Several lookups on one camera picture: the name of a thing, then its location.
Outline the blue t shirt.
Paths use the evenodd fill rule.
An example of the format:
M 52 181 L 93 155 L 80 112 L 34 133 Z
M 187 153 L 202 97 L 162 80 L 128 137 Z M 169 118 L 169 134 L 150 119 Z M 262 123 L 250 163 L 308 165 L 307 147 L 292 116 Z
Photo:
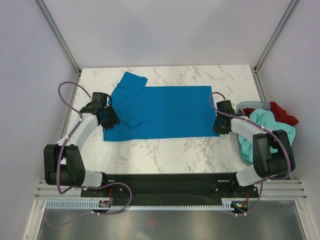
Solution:
M 125 72 L 111 94 L 120 120 L 103 131 L 105 142 L 130 140 L 219 137 L 213 131 L 216 112 L 200 86 L 147 86 L 146 77 Z

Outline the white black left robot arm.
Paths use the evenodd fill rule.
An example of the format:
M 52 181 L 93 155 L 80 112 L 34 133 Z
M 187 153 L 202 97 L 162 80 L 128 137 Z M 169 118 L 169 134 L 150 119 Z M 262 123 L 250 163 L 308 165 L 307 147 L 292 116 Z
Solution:
M 91 101 L 81 110 L 70 107 L 78 114 L 72 129 L 57 143 L 45 146 L 45 182 L 57 186 L 59 194 L 63 195 L 72 188 L 89 188 L 99 197 L 109 193 L 110 185 L 104 181 L 104 173 L 87 170 L 81 150 L 95 129 L 109 130 L 120 123 L 112 104 L 109 94 L 93 92 Z

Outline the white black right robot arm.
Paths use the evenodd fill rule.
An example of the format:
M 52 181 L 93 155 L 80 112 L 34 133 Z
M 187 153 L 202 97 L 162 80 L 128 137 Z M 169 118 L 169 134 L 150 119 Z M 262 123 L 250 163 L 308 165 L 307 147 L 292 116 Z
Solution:
M 237 114 L 230 100 L 211 102 L 216 111 L 213 131 L 220 135 L 235 133 L 252 144 L 252 164 L 233 174 L 229 191 L 235 197 L 242 196 L 247 187 L 267 180 L 286 180 L 295 169 L 295 160 L 288 134 L 282 130 L 270 130 Z

